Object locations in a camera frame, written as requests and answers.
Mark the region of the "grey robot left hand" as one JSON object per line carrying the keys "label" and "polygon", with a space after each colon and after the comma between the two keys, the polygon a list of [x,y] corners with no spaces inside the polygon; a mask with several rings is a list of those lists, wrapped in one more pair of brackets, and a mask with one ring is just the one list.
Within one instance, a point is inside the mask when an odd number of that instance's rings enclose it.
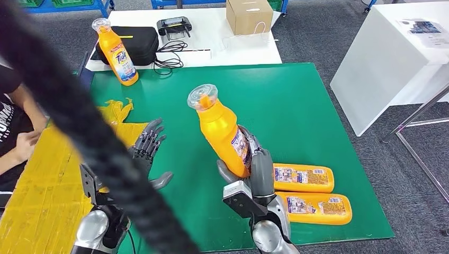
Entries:
{"label": "grey robot left hand", "polygon": [[128,149],[133,161],[142,167],[146,180],[148,180],[155,155],[162,142],[166,139],[166,135],[161,134],[163,130],[162,118],[150,121],[140,133],[134,145]]}

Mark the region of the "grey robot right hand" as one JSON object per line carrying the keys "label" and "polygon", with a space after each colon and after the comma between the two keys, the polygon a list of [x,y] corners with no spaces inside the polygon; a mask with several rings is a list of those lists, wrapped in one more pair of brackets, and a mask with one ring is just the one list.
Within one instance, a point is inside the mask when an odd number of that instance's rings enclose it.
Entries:
{"label": "grey robot right hand", "polygon": [[236,176],[220,159],[217,160],[218,172],[228,184],[242,180],[251,188],[255,202],[267,206],[275,198],[274,180],[272,176],[273,161],[271,154],[261,146],[257,138],[244,126],[239,125],[238,127],[249,142],[249,152],[251,155],[251,165],[249,169],[250,176]]}

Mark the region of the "person's hand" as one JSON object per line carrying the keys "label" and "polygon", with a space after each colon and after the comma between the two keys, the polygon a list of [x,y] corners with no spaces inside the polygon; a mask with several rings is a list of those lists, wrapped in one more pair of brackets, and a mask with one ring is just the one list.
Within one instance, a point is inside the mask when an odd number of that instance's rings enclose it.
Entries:
{"label": "person's hand", "polygon": [[39,131],[22,132],[18,134],[15,152],[21,161],[28,160],[31,157],[40,135],[41,133]]}

